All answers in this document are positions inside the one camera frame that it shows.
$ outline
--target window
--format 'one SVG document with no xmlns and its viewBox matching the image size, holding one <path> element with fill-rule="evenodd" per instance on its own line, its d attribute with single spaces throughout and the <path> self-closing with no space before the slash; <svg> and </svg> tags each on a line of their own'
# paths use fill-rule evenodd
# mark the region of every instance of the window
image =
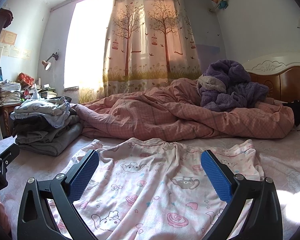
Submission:
<svg viewBox="0 0 300 240">
<path fill-rule="evenodd" d="M 65 88 L 85 84 L 93 88 L 102 80 L 110 2 L 99 5 L 98 0 L 84 0 L 76 4 L 66 46 Z"/>
</svg>

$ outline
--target purple fleece blanket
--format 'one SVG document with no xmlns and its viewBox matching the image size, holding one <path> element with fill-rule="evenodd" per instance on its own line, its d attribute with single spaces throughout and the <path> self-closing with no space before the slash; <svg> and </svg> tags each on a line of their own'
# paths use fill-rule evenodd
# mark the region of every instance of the purple fleece blanket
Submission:
<svg viewBox="0 0 300 240">
<path fill-rule="evenodd" d="M 229 112 L 236 107 L 253 108 L 269 92 L 267 86 L 251 82 L 249 73 L 233 60 L 218 60 L 210 64 L 203 76 L 217 78 L 226 86 L 226 93 L 208 90 L 204 85 L 199 89 L 201 106 L 215 112 Z"/>
</svg>

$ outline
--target lamp shade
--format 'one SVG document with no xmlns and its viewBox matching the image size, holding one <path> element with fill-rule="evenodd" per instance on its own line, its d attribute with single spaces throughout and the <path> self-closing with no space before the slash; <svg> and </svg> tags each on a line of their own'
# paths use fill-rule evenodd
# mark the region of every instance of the lamp shade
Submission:
<svg viewBox="0 0 300 240">
<path fill-rule="evenodd" d="M 48 70 L 51 66 L 51 62 L 46 62 L 45 60 L 43 60 L 41 63 L 44 66 L 44 70 Z"/>
</svg>

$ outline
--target certificate on wall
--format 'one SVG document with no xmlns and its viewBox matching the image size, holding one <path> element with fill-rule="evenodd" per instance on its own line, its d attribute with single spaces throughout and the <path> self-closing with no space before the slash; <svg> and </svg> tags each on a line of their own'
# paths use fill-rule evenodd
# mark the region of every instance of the certificate on wall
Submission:
<svg viewBox="0 0 300 240">
<path fill-rule="evenodd" d="M 20 57 L 23 59 L 31 59 L 31 50 L 30 49 L 22 49 Z"/>
<path fill-rule="evenodd" d="M 3 47 L 2 56 L 9 56 L 11 45 L 0 43 L 0 46 Z"/>
<path fill-rule="evenodd" d="M 16 46 L 11 46 L 10 52 L 9 52 L 9 57 L 21 57 L 21 49 L 16 47 Z"/>
<path fill-rule="evenodd" d="M 2 30 L 2 31 L 0 32 L 0 43 L 3 42 L 3 38 L 4 38 L 5 34 L 6 34 L 6 31 L 5 31 L 5 30 Z"/>
<path fill-rule="evenodd" d="M 5 31 L 2 43 L 14 45 L 16 43 L 17 34 Z"/>
</svg>

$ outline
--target pink blanket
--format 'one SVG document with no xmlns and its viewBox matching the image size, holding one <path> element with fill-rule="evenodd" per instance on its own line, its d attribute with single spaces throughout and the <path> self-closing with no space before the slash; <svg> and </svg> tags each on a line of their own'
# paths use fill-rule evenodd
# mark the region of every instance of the pink blanket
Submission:
<svg viewBox="0 0 300 240">
<path fill-rule="evenodd" d="M 165 88 L 116 94 L 74 105 L 90 137 L 177 141 L 193 138 L 284 138 L 294 124 L 291 108 L 267 98 L 255 108 L 217 113 L 200 106 L 196 81 L 174 80 Z"/>
</svg>

